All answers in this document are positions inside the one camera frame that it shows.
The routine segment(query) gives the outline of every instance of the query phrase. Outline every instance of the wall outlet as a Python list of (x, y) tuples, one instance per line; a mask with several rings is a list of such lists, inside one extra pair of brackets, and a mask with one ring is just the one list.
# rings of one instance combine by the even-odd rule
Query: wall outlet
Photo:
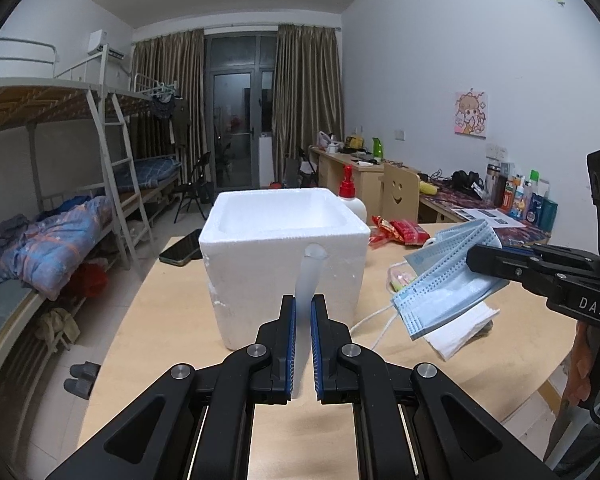
[(494, 160), (504, 161), (507, 160), (507, 149), (497, 144), (487, 143), (486, 146), (487, 158), (493, 158)]

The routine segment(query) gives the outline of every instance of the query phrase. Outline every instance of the silver bolt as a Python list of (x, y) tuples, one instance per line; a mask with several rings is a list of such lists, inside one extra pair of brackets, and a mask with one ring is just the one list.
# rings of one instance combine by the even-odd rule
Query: silver bolt
[(261, 357), (267, 353), (267, 347), (260, 343), (255, 343), (247, 347), (247, 354), (251, 357)]
[(171, 369), (171, 377), (174, 379), (186, 379), (191, 375), (191, 367), (187, 365), (175, 365)]
[(353, 343), (342, 345), (341, 350), (347, 357), (358, 357), (362, 353), (362, 348)]
[(422, 363), (421, 365), (418, 365), (416, 371), (418, 372), (418, 375), (424, 377), (425, 379), (435, 377), (438, 373), (438, 369), (431, 363)]

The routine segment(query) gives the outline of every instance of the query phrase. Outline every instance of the blue face mask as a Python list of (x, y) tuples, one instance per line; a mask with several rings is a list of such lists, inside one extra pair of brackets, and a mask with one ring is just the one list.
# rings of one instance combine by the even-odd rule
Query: blue face mask
[(440, 231), (435, 242), (406, 257), (418, 277), (392, 303), (412, 340), (454, 320), (509, 283), (471, 272), (466, 254), (476, 244), (502, 247), (493, 228), (476, 220)]

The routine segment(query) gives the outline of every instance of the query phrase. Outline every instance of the curtain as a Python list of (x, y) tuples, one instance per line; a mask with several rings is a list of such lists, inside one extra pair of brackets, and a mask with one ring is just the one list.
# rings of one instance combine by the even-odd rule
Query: curtain
[(307, 151), (321, 130), (343, 134), (340, 59), (334, 28), (280, 25), (273, 85), (274, 172)]
[[(191, 127), (187, 153), (187, 174), (206, 152), (204, 103), (204, 30), (188, 30), (136, 43), (132, 74), (140, 73), (171, 84), (177, 82), (180, 95), (189, 103)], [(132, 148), (135, 158), (173, 153), (170, 134), (163, 121), (147, 112), (131, 123)]]

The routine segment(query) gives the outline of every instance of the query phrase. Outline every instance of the cartoon poster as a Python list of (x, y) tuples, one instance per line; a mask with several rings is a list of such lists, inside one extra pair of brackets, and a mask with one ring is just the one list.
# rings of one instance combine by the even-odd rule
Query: cartoon poster
[(474, 92), (456, 92), (456, 134), (472, 137), (487, 137), (487, 94)]

